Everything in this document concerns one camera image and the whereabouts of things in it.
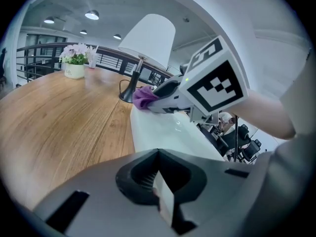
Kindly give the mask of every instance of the black cable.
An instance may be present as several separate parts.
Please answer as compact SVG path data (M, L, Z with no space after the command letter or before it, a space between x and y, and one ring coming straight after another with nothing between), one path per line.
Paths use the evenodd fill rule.
M122 81L128 81L128 82L130 82L129 80L126 80L126 79L123 79L123 80L120 80L120 81L119 81L119 93L120 93L120 94L121 94L120 83L121 83Z
M234 152L234 162L236 162L238 154L238 117L235 115L235 152Z

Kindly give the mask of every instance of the handrail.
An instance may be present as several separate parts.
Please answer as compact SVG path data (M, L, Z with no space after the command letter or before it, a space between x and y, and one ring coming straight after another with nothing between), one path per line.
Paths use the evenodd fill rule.
M20 76L20 75L17 75L17 77L22 78L24 80L33 81L33 79L31 79L31 78L26 78L26 77L23 77L23 76Z
M65 47L67 45L73 45L73 44L77 44L76 42L55 42L55 43L45 43L45 44L37 44L37 45L30 45L30 46L26 46L26 47L22 47L22 48L19 48L17 49L17 52L19 51L24 51L24 50L28 50L28 49L34 49L34 48L47 48L47 47ZM97 53L99 54L102 54L100 51L105 51L105 52L108 52L108 53L112 53L114 54L115 56L121 56L121 57L124 57L124 58L128 58L132 61L134 61L135 63L138 63L138 59L135 58L134 56L131 56L127 53L123 53L121 51L117 51L117 50L114 50L114 49L110 49L110 48L107 48L107 47L104 47L104 46L99 46L98 47L98 50L97 50ZM165 75L167 78L169 77L172 77L173 74L171 74L170 72L166 71L166 70L163 70L161 68L158 68L158 67L155 67L149 63L147 63L146 61L144 61L143 63L145 66L151 68L153 71L157 71L159 72L160 74L163 74Z
M21 58L43 58L43 59L51 59L51 58L56 58L56 59L59 59L59 57L51 57L51 56L18 56L16 57L17 59L21 59Z
M33 72L29 72L29 71L23 71L23 70L20 70L20 69L17 69L16 71L20 71L20 72L31 74L31 75L38 76L38 77L42 77L43 76L41 74L36 74L36 73L33 73Z

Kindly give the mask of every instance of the ceiling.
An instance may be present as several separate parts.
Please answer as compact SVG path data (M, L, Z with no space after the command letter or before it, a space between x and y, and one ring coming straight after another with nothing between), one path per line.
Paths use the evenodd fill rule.
M91 9L99 12L99 20L90 20L84 16ZM78 35L85 29L91 37L113 39L114 34L124 37L150 13L162 15L174 24L176 34L173 48L214 35L207 24L174 0L45 0L28 10L23 26L42 26L56 30L65 27ZM56 19L55 24L46 24L43 20L48 16L66 22ZM184 22L185 17L190 20L188 23Z

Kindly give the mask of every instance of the black and white marker cube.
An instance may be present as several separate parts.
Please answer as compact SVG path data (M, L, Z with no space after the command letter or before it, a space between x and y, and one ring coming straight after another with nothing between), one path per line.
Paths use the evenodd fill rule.
M180 92L205 115L210 115L248 97L246 84L237 60L219 36L192 57Z

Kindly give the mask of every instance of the lamp shade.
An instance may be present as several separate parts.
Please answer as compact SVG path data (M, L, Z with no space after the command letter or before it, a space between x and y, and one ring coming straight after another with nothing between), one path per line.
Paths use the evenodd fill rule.
M96 10L90 10L88 11L85 16L89 19L98 20L99 19L99 13Z
M126 35L118 49L166 69L175 33L176 29L168 19L148 14Z
M116 38L116 39L118 39L118 40L121 40L121 39L122 39L122 37L121 37L119 34L115 34L113 37Z

